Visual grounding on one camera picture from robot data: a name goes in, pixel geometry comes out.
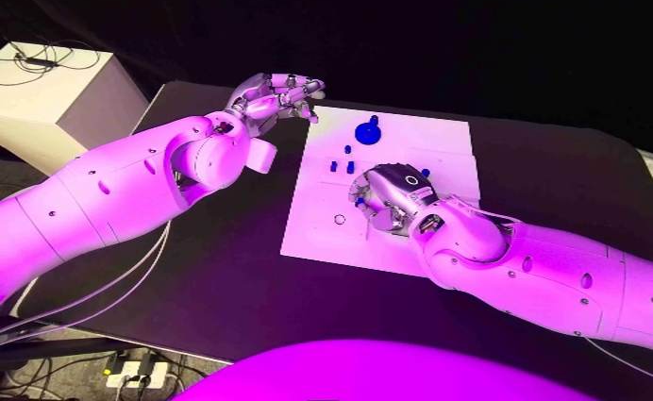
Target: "power strip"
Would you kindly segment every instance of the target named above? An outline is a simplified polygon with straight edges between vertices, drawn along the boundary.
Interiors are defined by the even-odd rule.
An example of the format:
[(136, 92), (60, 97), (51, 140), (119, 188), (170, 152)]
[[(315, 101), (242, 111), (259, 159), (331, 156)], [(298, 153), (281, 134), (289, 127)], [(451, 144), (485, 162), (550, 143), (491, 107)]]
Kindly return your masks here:
[[(110, 375), (106, 378), (106, 387), (110, 389), (116, 389), (122, 384), (122, 377), (132, 377), (138, 374), (138, 366), (139, 361), (125, 361), (125, 366), (122, 367), (122, 373), (118, 375)], [(167, 375), (167, 367), (168, 363), (165, 361), (158, 361), (154, 364), (154, 371), (149, 374), (149, 385), (146, 386), (148, 389), (159, 389), (165, 383), (165, 375)], [(139, 382), (135, 380), (128, 382), (125, 385), (125, 389), (136, 389), (139, 387)]]

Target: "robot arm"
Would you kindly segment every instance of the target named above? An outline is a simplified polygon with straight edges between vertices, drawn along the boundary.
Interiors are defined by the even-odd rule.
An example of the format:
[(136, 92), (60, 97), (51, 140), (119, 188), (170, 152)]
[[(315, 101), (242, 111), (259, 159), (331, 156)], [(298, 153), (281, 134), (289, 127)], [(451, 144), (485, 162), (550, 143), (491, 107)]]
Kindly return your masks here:
[[(386, 209), (371, 210), (370, 194)], [(653, 349), (653, 262), (557, 229), (438, 199), (409, 165), (376, 165), (350, 201), (407, 236), (433, 283), (560, 333)], [(392, 213), (387, 226), (379, 217)]]
[(304, 98), (322, 87), (298, 75), (255, 75), (224, 111), (96, 147), (0, 201), (0, 303), (61, 262), (161, 226), (244, 166), (268, 173), (276, 148), (256, 137), (278, 118), (317, 120)]

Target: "black table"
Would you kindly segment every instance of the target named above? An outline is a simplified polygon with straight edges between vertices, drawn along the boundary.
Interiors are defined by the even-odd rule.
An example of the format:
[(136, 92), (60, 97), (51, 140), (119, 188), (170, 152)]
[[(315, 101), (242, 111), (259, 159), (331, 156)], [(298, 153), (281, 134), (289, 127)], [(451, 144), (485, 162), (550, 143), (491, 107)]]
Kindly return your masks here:
[[(221, 109), (227, 97), (226, 88), (171, 82), (136, 130)], [(481, 208), (653, 259), (653, 182), (625, 142), (589, 129), (328, 100), (321, 105), (468, 121)], [(270, 173), (246, 170), (226, 190), (174, 219), (145, 283), (83, 329), (233, 360), (312, 340), (419, 343), (511, 365), (599, 398), (650, 399), (651, 378), (585, 340), (527, 324), (468, 294), (441, 290), (425, 278), (279, 255), (305, 132), (304, 120), (278, 123), (265, 136), (278, 147)], [(106, 283), (142, 256), (158, 232), (90, 252), (46, 274), (20, 305), (20, 317)], [(66, 323), (99, 309), (141, 274), (53, 321)], [(650, 350), (614, 343), (605, 347), (653, 369)]]

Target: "black curtain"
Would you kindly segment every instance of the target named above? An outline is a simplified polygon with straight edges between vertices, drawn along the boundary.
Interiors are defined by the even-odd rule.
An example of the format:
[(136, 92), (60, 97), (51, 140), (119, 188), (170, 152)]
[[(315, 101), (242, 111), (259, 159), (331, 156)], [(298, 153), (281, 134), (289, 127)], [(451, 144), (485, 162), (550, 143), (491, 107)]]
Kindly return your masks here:
[(171, 79), (292, 72), (332, 99), (586, 126), (653, 149), (644, 0), (0, 3), (10, 39), (113, 52), (149, 97)]

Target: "blue object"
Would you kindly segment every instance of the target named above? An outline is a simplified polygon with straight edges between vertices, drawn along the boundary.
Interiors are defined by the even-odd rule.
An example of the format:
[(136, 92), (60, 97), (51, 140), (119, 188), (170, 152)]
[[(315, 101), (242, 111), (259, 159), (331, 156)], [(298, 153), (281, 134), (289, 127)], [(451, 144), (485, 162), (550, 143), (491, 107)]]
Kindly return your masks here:
[(370, 122), (357, 125), (354, 136), (363, 144), (374, 144), (380, 140), (380, 129), (377, 127), (377, 116), (371, 115)]

